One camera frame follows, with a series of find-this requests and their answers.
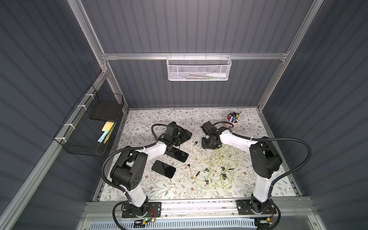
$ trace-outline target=phone screen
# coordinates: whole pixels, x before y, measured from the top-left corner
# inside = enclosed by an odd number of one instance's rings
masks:
[[[183,163],[187,161],[187,158],[189,156],[189,154],[177,148],[173,148],[173,152],[167,152],[166,155],[171,156],[172,158],[175,158]]]
[[[171,179],[174,176],[176,168],[159,160],[156,160],[152,166],[152,170]]]

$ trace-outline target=floral tablecloth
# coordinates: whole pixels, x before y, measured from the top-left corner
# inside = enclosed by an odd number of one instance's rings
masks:
[[[255,108],[245,109],[175,109],[175,110],[130,110],[118,147],[143,146],[154,142],[151,126],[156,123],[178,125],[193,133],[192,138],[180,149],[189,154],[185,163],[167,155],[158,156],[147,162],[141,181],[144,193],[150,200],[199,199],[249,197],[255,185],[255,172],[250,155],[229,145],[217,150],[201,148],[204,133],[201,125],[207,121],[225,121],[231,111],[240,113],[240,124],[236,132],[248,137],[267,136],[266,130]],[[155,127],[157,136],[165,127]],[[156,160],[176,168],[172,179],[151,170]],[[295,196],[287,177],[278,181],[273,196]],[[100,201],[125,200],[124,194],[104,185]]]

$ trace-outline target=yellow sticky note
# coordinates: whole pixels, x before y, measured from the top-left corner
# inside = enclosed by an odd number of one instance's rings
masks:
[[[113,126],[113,122],[110,122],[110,121],[107,121],[106,123],[105,123],[105,125],[103,126],[103,128],[102,128],[102,130],[101,131],[106,131],[106,130],[110,130],[111,129],[111,127]]]

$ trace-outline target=ventilation grate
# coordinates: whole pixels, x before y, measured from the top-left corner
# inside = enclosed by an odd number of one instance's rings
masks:
[[[121,220],[120,225],[133,230],[133,220]],[[255,229],[254,219],[249,218],[206,218],[206,219],[180,219],[180,220],[157,220],[147,223],[145,228],[140,229],[199,229],[199,228],[250,228]],[[90,230],[119,229],[113,221],[93,221]]]

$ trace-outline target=aluminum rail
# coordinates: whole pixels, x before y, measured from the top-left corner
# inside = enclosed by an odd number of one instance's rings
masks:
[[[232,60],[285,60],[287,53],[104,53],[104,60],[166,60],[168,56],[180,58],[220,58],[230,56]]]

